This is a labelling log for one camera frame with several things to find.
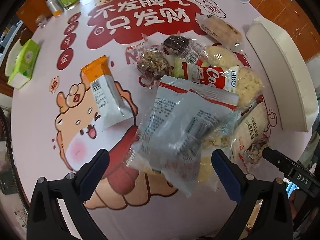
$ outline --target blue gripper pad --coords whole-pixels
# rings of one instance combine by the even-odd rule
[[[236,201],[237,204],[239,204],[242,200],[241,184],[239,183],[236,176],[233,174],[232,170],[229,168],[226,161],[230,162],[227,159],[227,157],[226,160],[224,160],[218,153],[218,150],[215,150],[211,155],[212,166],[216,171],[229,198],[233,201]]]

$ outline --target white container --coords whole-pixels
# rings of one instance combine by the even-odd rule
[[[319,107],[307,66],[292,38],[261,16],[252,22],[246,36],[268,75],[282,128],[309,131]]]

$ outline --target orange and white snack package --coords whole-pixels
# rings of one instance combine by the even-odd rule
[[[104,129],[133,117],[130,107],[120,97],[107,60],[107,56],[102,56],[82,68],[99,112],[104,117]]]

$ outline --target screw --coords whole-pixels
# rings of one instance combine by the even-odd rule
[[[280,178],[276,178],[276,182],[277,182],[278,184],[282,184],[282,183],[283,183],[283,180],[280,179]]]
[[[38,179],[38,183],[42,183],[42,182],[44,182],[44,177],[40,177],[40,178]]]
[[[245,176],[248,180],[254,180],[254,176],[250,173],[248,173],[246,176]]]
[[[73,179],[75,177],[75,174],[73,172],[70,172],[67,174],[67,179]]]

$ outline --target small glass jar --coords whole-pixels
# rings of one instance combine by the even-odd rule
[[[40,28],[46,27],[47,23],[48,20],[43,14],[39,15],[39,17],[36,19],[36,25]]]
[[[60,4],[59,0],[47,0],[46,4],[54,17],[57,18],[63,13],[63,6]]]

